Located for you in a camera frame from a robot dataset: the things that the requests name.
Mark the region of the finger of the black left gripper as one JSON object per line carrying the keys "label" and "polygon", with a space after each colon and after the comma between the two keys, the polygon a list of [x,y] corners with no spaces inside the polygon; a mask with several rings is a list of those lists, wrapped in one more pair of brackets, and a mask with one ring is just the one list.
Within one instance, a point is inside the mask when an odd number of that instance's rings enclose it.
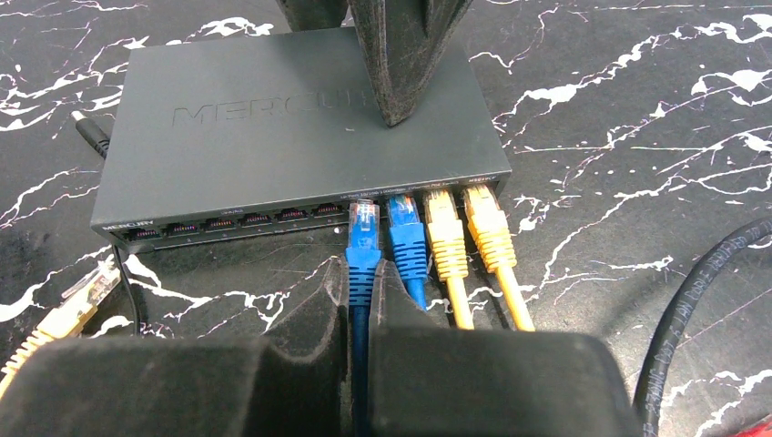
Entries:
{"label": "finger of the black left gripper", "polygon": [[371,87],[389,127],[419,105],[471,0],[349,1]]}
{"label": "finger of the black left gripper", "polygon": [[340,27],[348,11],[346,0],[278,0],[277,4],[292,32]]}

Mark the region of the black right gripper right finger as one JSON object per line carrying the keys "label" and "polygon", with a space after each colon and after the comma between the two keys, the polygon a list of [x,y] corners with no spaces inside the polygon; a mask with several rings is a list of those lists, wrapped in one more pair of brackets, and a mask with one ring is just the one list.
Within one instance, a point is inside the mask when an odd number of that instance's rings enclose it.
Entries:
{"label": "black right gripper right finger", "polygon": [[373,436],[636,436],[618,365],[575,332],[438,325],[379,263],[370,313]]}

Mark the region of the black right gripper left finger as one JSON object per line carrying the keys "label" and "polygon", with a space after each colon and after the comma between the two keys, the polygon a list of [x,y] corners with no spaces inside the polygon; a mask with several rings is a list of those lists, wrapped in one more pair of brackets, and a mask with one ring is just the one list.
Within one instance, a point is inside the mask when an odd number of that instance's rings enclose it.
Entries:
{"label": "black right gripper left finger", "polygon": [[347,263],[262,335],[52,342],[1,399],[4,436],[344,436]]}

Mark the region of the black network switch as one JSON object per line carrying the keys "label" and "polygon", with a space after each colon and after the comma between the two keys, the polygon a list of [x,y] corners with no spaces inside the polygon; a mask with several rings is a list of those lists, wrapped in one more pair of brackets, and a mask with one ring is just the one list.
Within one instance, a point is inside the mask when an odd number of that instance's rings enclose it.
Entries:
{"label": "black network switch", "polygon": [[411,117],[381,117],[350,27],[134,50],[91,229],[137,253],[339,226],[359,198],[512,169],[468,57],[446,48]]}

